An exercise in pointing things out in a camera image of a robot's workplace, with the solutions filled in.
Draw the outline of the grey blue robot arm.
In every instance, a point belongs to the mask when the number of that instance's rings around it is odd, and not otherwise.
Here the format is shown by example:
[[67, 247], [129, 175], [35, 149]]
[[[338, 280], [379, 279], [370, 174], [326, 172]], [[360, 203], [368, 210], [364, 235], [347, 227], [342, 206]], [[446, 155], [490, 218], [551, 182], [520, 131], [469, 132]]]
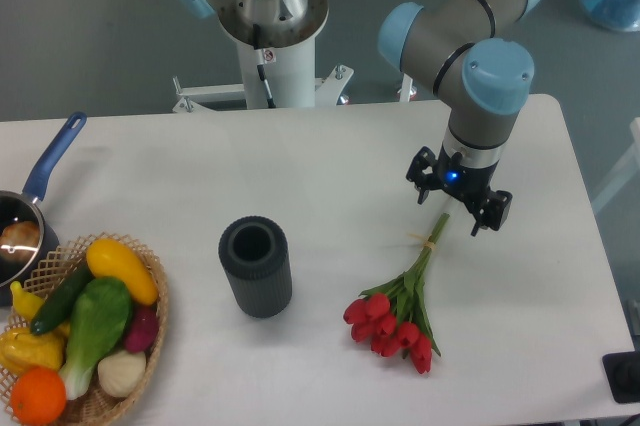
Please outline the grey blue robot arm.
[[[216, 16], [235, 42], [249, 108], [318, 104], [315, 39], [328, 0], [180, 1], [196, 17]], [[534, 76], [529, 52], [500, 32], [539, 1], [447, 0], [434, 11], [406, 2], [378, 33], [381, 56], [451, 110], [441, 149], [420, 150], [408, 180], [421, 197], [440, 190], [461, 202], [479, 230], [507, 218], [512, 196], [490, 181]]]

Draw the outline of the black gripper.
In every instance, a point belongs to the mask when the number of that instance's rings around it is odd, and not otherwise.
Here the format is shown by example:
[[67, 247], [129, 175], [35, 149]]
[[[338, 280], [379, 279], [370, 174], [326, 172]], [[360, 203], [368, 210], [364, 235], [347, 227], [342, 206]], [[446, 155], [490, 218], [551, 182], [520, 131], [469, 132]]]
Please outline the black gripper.
[[406, 179], [418, 193], [418, 204], [440, 188], [463, 203], [474, 217], [471, 236], [475, 237], [480, 230], [498, 231], [509, 214], [513, 195], [490, 187], [498, 162], [498, 148], [443, 143], [437, 161], [433, 151], [423, 146], [412, 158]]

